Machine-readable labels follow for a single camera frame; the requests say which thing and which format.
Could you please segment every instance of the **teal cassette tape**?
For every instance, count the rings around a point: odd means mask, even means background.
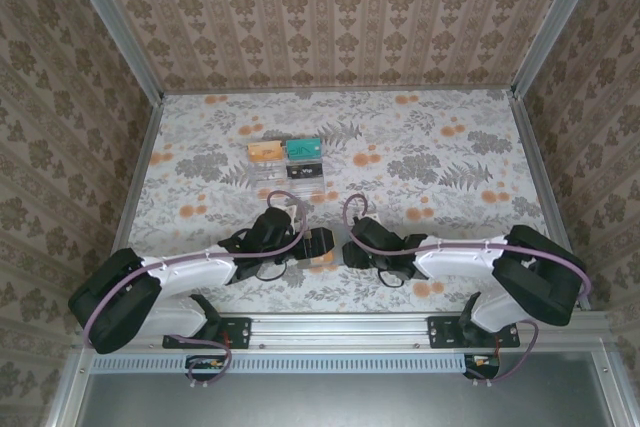
[[[314,139],[287,140],[289,160],[310,160],[322,157],[322,141]]]

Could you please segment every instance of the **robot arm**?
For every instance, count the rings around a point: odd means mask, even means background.
[[[475,241],[443,240],[424,234],[401,239],[374,219],[364,217],[356,221],[351,233],[373,250],[414,253],[381,255],[352,241],[343,247],[349,267],[378,268],[403,281],[418,272],[427,278],[462,275],[491,279],[492,287],[471,296],[461,315],[459,327],[469,343],[526,319],[567,325],[582,278],[549,257],[564,259],[585,271],[577,257],[524,225],[513,227],[506,236]]]
[[[141,273],[106,303],[90,327],[89,339],[98,353],[113,352],[134,337],[175,334],[213,340],[220,316],[201,295],[177,298],[177,294],[206,286],[222,286],[255,276],[264,261],[284,263],[319,257],[334,247],[333,234],[325,228],[310,229],[297,238],[295,209],[269,207],[253,227],[199,252],[174,257],[139,257],[130,249],[115,252],[69,299],[69,309],[85,327],[107,294],[127,276]],[[280,251],[276,255],[269,252]],[[260,257],[234,258],[238,254]]]

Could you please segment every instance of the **patterned wall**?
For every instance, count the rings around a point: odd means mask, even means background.
[[[118,0],[164,90],[510,84],[552,0]]]
[[[640,0],[581,0],[525,104],[593,304],[640,387]]]
[[[0,424],[35,425],[150,107],[89,0],[0,0]]]

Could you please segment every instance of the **floral tablecloth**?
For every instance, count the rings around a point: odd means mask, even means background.
[[[362,192],[401,236],[483,238],[516,223],[546,233],[505,91],[180,95],[164,100],[130,245],[173,255],[250,226],[268,192],[249,185],[247,144],[311,136],[323,139],[326,186],[305,201],[312,227],[339,224],[344,199]],[[221,312],[415,312],[460,310],[481,287],[447,277],[389,289],[373,271],[292,265],[275,282],[203,279],[199,291]]]

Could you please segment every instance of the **ventilated metal strip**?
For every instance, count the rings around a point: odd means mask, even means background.
[[[92,374],[186,373],[185,354],[96,356]],[[245,354],[233,355],[237,374],[400,374],[464,372],[463,354]],[[194,369],[194,373],[211,370]]]

